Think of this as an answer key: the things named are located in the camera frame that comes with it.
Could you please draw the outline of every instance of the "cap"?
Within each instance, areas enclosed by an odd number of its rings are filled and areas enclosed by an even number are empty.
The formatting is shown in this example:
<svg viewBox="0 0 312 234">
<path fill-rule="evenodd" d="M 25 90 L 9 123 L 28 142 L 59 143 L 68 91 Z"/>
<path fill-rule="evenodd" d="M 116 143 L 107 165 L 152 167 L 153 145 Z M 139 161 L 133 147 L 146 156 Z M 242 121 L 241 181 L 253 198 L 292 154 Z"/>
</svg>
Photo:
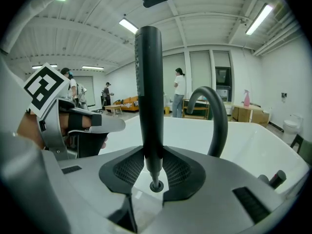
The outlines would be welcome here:
<svg viewBox="0 0 312 234">
<path fill-rule="evenodd" d="M 69 72 L 70 71 L 70 69 L 69 68 L 63 68 L 61 71 L 60 71 L 60 73 L 62 74 L 62 75 L 65 75 L 67 72 Z"/>
</svg>

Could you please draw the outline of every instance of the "human hand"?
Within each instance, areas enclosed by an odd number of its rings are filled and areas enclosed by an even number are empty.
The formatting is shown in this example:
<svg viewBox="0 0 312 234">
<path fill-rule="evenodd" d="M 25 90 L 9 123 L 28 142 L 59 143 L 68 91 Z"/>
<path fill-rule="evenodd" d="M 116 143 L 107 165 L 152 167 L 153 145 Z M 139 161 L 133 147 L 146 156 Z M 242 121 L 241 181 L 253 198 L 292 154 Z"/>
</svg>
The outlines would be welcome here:
<svg viewBox="0 0 312 234">
<path fill-rule="evenodd" d="M 59 125 L 63 136 L 66 135 L 66 130 L 68 129 L 68 117 L 68 113 L 59 114 Z M 91 119 L 89 117 L 82 116 L 82 127 L 91 127 Z M 36 115 L 25 114 L 19 124 L 17 133 L 20 136 L 33 140 L 41 149 L 44 148 L 44 142 L 38 129 Z M 106 147 L 106 141 L 107 137 L 101 147 L 102 149 Z"/>
</svg>

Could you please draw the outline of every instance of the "white basin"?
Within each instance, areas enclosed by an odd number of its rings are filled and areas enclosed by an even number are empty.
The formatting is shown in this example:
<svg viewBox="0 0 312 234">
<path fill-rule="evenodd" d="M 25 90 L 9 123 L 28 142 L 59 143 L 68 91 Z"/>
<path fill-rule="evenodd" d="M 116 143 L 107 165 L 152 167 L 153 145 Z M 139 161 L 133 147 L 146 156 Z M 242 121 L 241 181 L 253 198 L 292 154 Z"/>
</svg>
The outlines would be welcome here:
<svg viewBox="0 0 312 234">
<path fill-rule="evenodd" d="M 165 117 L 164 145 L 207 154 L 213 136 L 213 125 L 210 120 Z M 122 132 L 109 134 L 107 147 L 101 149 L 99 154 L 138 145 L 142 145 L 139 116 L 127 120 Z M 279 194 L 286 193 L 309 170 L 305 161 L 290 146 L 266 128 L 254 123 L 229 122 L 228 138 L 221 158 L 232 161 L 255 177 L 264 174 L 271 179 L 278 170 L 283 170 L 287 179 L 276 189 Z M 148 175 L 146 167 L 142 173 Z M 164 177 L 165 173 L 162 171 L 159 178 L 163 182 L 167 180 Z M 143 187 L 146 184 L 141 179 L 137 183 L 142 183 Z"/>
</svg>

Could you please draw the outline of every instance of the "jeans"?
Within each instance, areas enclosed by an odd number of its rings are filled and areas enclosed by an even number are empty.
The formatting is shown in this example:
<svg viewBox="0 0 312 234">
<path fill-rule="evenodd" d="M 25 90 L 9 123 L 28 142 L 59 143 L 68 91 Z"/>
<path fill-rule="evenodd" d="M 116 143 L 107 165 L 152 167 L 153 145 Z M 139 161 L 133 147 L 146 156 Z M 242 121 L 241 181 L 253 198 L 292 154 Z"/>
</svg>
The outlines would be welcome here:
<svg viewBox="0 0 312 234">
<path fill-rule="evenodd" d="M 182 118 L 182 103 L 184 95 L 174 96 L 174 101 L 172 103 L 172 113 L 174 118 Z"/>
<path fill-rule="evenodd" d="M 109 98 L 106 98 L 106 106 L 110 106 L 111 105 L 111 99 Z"/>
</svg>

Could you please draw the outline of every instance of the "orange sofa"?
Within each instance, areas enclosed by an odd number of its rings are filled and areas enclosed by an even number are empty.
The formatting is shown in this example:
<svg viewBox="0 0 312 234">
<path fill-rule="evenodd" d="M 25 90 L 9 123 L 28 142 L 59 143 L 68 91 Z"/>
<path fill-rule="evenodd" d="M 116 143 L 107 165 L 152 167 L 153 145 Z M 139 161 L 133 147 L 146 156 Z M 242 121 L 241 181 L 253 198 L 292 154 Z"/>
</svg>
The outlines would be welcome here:
<svg viewBox="0 0 312 234">
<path fill-rule="evenodd" d="M 130 107 L 121 106 L 122 111 L 138 111 L 138 106 L 135 106 L 134 102 L 138 101 L 138 96 L 136 97 L 129 97 L 123 100 L 123 104 L 131 104 Z"/>
</svg>

